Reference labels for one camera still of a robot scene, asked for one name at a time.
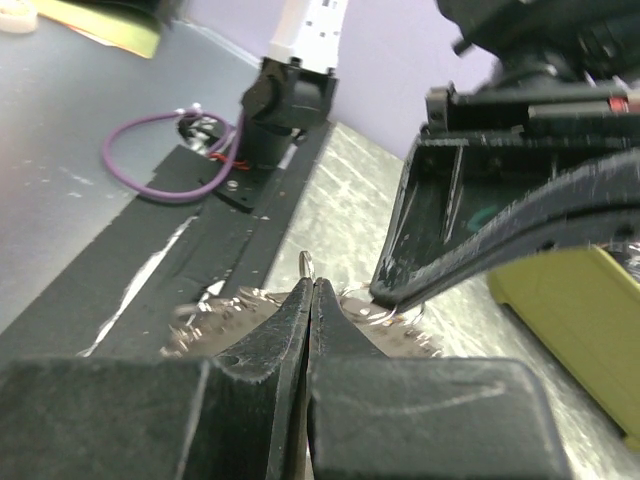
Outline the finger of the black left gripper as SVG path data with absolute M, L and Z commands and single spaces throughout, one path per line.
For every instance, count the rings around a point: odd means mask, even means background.
M 418 145 L 403 170 L 371 280 L 375 304 L 460 246 L 505 208 L 580 166 L 627 150 L 585 146 Z

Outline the olive green plastic bin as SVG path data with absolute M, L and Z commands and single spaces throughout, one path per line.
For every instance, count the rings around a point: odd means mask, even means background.
M 487 283 L 638 449 L 638 244 L 529 257 L 490 271 Z

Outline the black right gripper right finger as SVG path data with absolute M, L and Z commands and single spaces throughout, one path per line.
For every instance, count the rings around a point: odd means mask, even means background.
M 385 355 L 318 279 L 307 435 L 318 479 L 568 479 L 541 381 L 509 358 Z

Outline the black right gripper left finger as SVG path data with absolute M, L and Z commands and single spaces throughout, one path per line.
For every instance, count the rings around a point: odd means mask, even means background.
M 5 479 L 300 479 L 313 283 L 213 357 L 48 358 L 1 372 Z

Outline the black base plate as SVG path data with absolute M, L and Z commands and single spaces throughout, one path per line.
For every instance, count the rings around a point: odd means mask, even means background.
M 1 335 L 1 361 L 153 357 L 173 310 L 222 282 L 260 286 L 332 132 L 325 123 L 276 173 L 255 209 L 216 197 L 163 207 L 132 201 Z

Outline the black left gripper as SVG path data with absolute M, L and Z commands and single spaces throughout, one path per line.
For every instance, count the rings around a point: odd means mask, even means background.
M 639 4 L 636 1 L 440 1 L 461 33 L 497 61 L 465 94 L 427 96 L 427 145 L 639 142 Z M 562 175 L 505 208 L 460 246 L 417 270 L 394 294 L 407 310 L 461 281 L 521 257 L 639 237 L 639 151 Z

